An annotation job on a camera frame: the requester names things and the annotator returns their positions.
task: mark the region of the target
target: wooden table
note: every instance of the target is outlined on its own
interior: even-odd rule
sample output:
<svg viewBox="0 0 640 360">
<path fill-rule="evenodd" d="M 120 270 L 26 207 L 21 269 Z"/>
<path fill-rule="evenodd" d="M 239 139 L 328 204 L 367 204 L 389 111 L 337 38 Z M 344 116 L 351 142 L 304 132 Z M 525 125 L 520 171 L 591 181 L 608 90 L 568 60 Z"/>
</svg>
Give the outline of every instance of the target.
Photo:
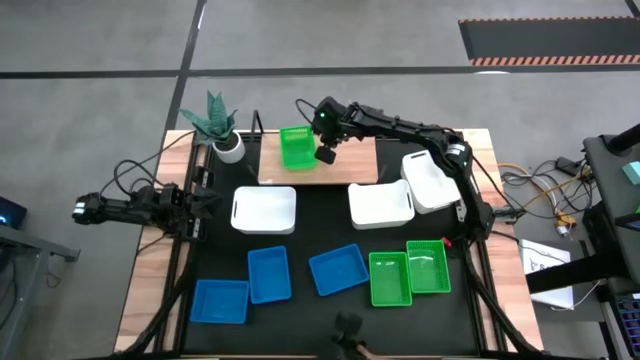
<svg viewBox="0 0 640 360">
<path fill-rule="evenodd" d="M 473 148 L 475 156 L 484 165 L 495 183 L 502 188 L 489 131 L 487 129 L 462 129 L 461 131 Z M 178 130 L 167 132 L 165 146 L 185 132 Z M 184 183 L 191 144 L 192 137 L 187 136 L 161 155 L 157 173 L 158 180 L 163 183 L 174 182 L 178 185 Z M 202 163 L 203 159 L 204 151 L 199 149 L 198 162 Z M 475 164 L 474 175 L 483 199 L 494 207 L 504 206 L 504 200 Z M 494 229 L 513 234 L 513 227 L 509 225 L 496 224 Z M 161 232 L 158 229 L 145 227 L 139 246 L 144 246 L 157 239 L 160 235 Z M 124 350 L 133 343 L 160 307 L 171 254 L 171 244 L 171 239 L 162 240 L 145 250 L 136 259 L 114 350 Z M 520 261 L 518 246 L 513 240 L 498 235 L 491 235 L 486 245 L 500 306 L 527 341 L 542 350 L 542 339 Z M 182 261 L 179 262 L 179 270 L 184 266 L 187 249 L 188 244 L 183 244 L 180 251 L 180 259 Z M 478 252 L 475 247 L 472 248 L 472 255 L 478 273 L 482 274 L 478 261 Z M 480 300 L 480 303 L 487 345 L 489 349 L 495 350 L 497 345 L 491 315 L 482 300 Z M 164 342 L 165 350 L 172 348 L 175 336 L 176 314 L 177 304 L 169 316 Z"/>
</svg>

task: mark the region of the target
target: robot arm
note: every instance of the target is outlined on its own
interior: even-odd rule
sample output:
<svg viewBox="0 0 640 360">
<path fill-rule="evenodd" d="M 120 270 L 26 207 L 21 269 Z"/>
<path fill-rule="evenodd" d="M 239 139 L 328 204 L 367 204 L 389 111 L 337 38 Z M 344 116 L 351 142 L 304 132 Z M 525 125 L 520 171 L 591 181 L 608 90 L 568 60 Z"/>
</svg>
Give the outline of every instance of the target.
<svg viewBox="0 0 640 360">
<path fill-rule="evenodd" d="M 464 238 L 486 239 L 489 236 L 495 216 L 473 181 L 473 152 L 462 134 L 436 125 L 405 121 L 398 116 L 389 117 L 380 110 L 358 103 L 344 106 L 332 97 L 326 97 L 318 104 L 312 127 L 323 143 L 316 151 L 316 158 L 328 164 L 332 164 L 336 156 L 331 149 L 350 137 L 362 140 L 382 135 L 424 146 L 434 163 L 458 186 L 466 207 Z"/>
</svg>

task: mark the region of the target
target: artificial plant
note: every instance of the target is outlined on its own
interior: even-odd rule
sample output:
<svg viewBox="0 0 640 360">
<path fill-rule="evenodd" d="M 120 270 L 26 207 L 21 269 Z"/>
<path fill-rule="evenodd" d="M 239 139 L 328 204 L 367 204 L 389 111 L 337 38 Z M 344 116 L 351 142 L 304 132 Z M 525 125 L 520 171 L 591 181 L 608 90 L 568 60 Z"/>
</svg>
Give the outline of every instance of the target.
<svg viewBox="0 0 640 360">
<path fill-rule="evenodd" d="M 200 117 L 192 111 L 180 109 L 180 113 L 187 120 L 191 121 L 196 128 L 194 141 L 196 144 L 211 145 L 214 142 L 228 145 L 235 128 L 233 115 L 237 110 L 233 110 L 231 115 L 227 115 L 227 109 L 222 101 L 222 93 L 213 96 L 207 91 L 207 116 Z"/>
</svg>

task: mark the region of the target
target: potted plant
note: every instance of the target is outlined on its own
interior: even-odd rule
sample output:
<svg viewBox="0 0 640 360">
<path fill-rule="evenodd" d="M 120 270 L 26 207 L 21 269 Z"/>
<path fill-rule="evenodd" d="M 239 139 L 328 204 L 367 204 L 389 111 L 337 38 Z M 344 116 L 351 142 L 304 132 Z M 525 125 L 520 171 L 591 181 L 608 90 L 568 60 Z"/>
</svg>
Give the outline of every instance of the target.
<svg viewBox="0 0 640 360">
<path fill-rule="evenodd" d="M 227 115 L 227 109 L 222 101 L 222 94 L 213 96 L 207 91 L 207 118 L 202 118 L 193 112 L 180 109 L 180 113 L 191 121 L 196 128 L 194 141 L 196 144 L 212 145 L 222 162 L 233 164 L 244 156 L 244 143 L 235 128 L 233 115 Z"/>
</svg>

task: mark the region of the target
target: black mat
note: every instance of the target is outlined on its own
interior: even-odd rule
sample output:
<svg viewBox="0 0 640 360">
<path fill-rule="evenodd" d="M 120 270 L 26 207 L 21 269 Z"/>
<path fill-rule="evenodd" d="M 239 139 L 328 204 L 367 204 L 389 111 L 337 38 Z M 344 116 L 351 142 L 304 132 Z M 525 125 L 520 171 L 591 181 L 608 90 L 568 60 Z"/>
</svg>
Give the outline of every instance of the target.
<svg viewBox="0 0 640 360">
<path fill-rule="evenodd" d="M 382 182 L 400 177 L 402 155 L 420 147 L 378 142 L 379 164 L 388 165 Z M 258 149 L 247 156 L 256 168 Z M 248 236 L 229 223 L 233 191 L 257 185 L 246 164 L 214 169 L 216 190 L 225 196 L 219 218 L 209 227 L 207 243 L 198 252 L 198 278 L 247 280 L 247 251 L 285 245 L 293 297 L 289 301 L 249 305 L 245 325 L 189 323 L 184 352 L 200 354 L 326 354 L 338 311 L 356 312 L 364 318 L 360 332 L 372 351 L 387 355 L 477 354 L 474 318 L 460 260 L 449 261 L 452 292 L 414 295 L 413 306 L 374 308 L 369 284 L 327 297 L 317 295 L 308 259 L 346 244 L 356 243 L 365 257 L 372 251 L 403 251 L 405 241 L 440 238 L 455 214 L 446 209 L 416 216 L 399 228 L 357 231 L 351 224 L 346 186 L 298 186 L 296 229 L 288 236 Z"/>
<path fill-rule="evenodd" d="M 555 65 L 640 61 L 638 18 L 468 19 L 459 25 L 474 65 L 549 65 L 553 57 Z"/>
</svg>

